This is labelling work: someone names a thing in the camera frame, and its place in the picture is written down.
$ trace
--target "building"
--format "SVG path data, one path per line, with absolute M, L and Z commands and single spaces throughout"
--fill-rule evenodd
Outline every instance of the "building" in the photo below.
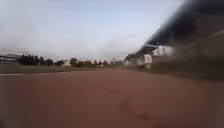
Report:
M 0 64 L 18 64 L 19 58 L 20 55 L 16 54 L 0 55 Z

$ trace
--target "cloudy sky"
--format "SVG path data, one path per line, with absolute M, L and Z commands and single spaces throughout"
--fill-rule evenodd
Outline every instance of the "cloudy sky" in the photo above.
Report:
M 64 59 L 123 58 L 183 0 L 0 0 L 0 48 Z

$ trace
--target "treeline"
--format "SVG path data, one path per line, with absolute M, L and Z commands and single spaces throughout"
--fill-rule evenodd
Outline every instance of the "treeline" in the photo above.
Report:
M 93 62 L 90 60 L 78 60 L 77 58 L 71 58 L 69 60 L 59 60 L 54 62 L 52 59 L 45 59 L 44 57 L 36 56 L 36 55 L 22 55 L 18 62 L 22 65 L 26 66 L 62 66 L 66 62 L 70 63 L 72 67 L 88 67 L 88 68 L 101 68 L 101 67 L 110 67 L 106 60 L 104 61 L 97 61 L 94 60 Z
M 62 66 L 63 60 L 54 62 L 52 59 L 44 59 L 44 57 L 38 57 L 34 55 L 22 55 L 18 62 L 22 65 L 29 66 Z
M 89 68 L 100 68 L 100 67 L 109 67 L 110 64 L 104 60 L 104 61 L 98 61 L 94 60 L 93 62 L 90 60 L 78 60 L 77 58 L 71 58 L 70 59 L 70 65 L 72 67 L 89 67 Z

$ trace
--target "white line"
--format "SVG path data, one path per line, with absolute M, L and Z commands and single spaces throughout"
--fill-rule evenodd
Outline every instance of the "white line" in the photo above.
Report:
M 62 73 L 71 73 L 71 72 L 77 72 L 77 71 L 69 71 L 69 72 L 45 72 L 45 73 L 15 73 L 15 74 L 0 74 L 0 76 L 21 76 L 21 75 L 47 75 L 47 74 L 62 74 Z
M 21 76 L 25 74 L 0 74 L 0 76 Z

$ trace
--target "track surface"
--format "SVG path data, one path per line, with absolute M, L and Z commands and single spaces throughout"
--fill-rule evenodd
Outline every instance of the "track surface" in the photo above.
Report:
M 206 128 L 219 84 L 119 69 L 0 82 L 6 128 Z

